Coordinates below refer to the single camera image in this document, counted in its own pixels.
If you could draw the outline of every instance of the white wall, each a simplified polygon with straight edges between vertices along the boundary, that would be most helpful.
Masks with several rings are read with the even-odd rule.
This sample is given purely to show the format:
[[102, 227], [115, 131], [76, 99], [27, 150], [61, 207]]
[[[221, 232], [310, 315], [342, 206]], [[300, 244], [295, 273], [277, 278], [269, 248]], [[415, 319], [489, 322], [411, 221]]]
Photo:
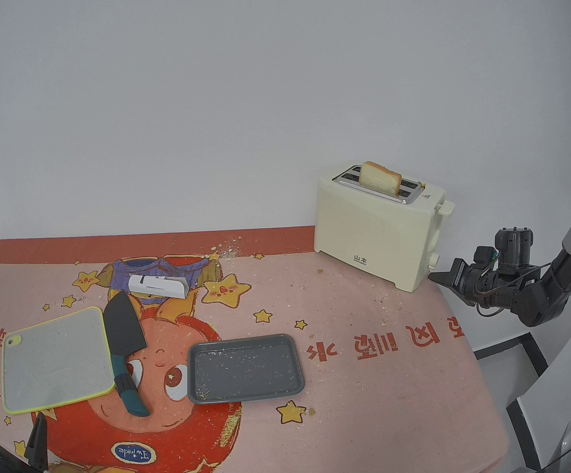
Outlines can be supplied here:
[[0, 0], [0, 238], [313, 224], [365, 159], [456, 203], [439, 269], [509, 225], [554, 257], [571, 0]]

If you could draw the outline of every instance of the teal knife handle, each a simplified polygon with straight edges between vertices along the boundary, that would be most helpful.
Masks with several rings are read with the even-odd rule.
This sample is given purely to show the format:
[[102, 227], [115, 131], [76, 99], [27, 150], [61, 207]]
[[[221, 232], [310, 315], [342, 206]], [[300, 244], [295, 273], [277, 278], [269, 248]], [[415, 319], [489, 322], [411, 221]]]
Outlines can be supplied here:
[[[112, 363], [112, 372], [115, 378], [122, 374], [127, 374], [130, 376], [128, 367], [126, 366], [126, 359], [124, 357], [111, 354], [110, 362]], [[119, 396], [121, 396], [123, 405], [125, 405], [128, 413], [136, 417], [149, 416], [150, 413], [148, 412], [147, 408], [145, 408], [141, 398], [139, 398], [136, 389], [126, 389], [122, 392], [119, 392]]]

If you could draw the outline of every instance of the cartoon eye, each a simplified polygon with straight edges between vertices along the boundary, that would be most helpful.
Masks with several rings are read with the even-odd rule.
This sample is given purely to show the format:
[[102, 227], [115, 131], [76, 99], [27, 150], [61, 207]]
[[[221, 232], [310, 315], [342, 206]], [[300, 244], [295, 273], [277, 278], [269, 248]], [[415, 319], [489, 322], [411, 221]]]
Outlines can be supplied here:
[[138, 387], [143, 377], [143, 363], [140, 362], [139, 359], [134, 359], [133, 361], [129, 361], [126, 366], [128, 368], [128, 373], [132, 375], [134, 385]]
[[165, 373], [165, 392], [170, 399], [180, 401], [187, 396], [187, 366], [176, 365]]

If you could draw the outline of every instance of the table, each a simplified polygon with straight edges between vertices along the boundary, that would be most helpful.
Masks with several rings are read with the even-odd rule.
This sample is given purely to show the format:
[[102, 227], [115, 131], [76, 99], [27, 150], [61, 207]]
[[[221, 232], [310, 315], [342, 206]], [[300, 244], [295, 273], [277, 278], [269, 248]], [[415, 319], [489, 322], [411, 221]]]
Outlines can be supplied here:
[[[0, 240], [0, 340], [103, 308], [130, 271], [191, 283], [185, 300], [131, 296], [148, 347], [129, 360], [152, 415], [115, 392], [44, 411], [51, 471], [493, 471], [507, 435], [437, 286], [399, 291], [312, 247], [311, 226]], [[188, 400], [191, 344], [274, 333], [296, 342], [303, 392]], [[0, 443], [23, 454], [35, 418], [0, 407]]]

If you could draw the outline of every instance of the toaster knob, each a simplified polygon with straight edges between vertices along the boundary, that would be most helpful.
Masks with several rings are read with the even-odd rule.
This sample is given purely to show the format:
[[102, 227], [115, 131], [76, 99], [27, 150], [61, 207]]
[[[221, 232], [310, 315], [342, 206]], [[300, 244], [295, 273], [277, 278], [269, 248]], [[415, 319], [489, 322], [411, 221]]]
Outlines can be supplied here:
[[436, 252], [432, 252], [430, 256], [430, 261], [428, 261], [428, 269], [434, 270], [439, 262], [439, 255]]

